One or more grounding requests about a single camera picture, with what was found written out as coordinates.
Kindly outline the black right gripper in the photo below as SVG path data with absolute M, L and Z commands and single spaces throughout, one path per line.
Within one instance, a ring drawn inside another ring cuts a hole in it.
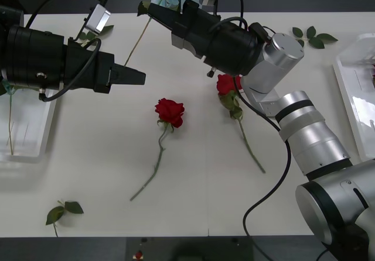
M 221 16 L 200 9 L 199 4 L 192 0 L 185 1 L 183 11 L 178 17 L 176 11 L 157 4 L 149 5 L 148 15 L 172 31 L 173 46 L 188 50 L 199 59 L 208 53 L 213 36 L 209 29 L 221 20 Z

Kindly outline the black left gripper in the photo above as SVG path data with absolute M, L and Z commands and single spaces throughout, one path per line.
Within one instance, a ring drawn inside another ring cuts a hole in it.
M 134 68 L 114 64 L 114 55 L 101 52 L 101 40 L 96 38 L 85 46 L 69 40 L 66 49 L 65 86 L 68 89 L 89 89 L 108 94 L 111 84 L 144 85 L 146 74 Z

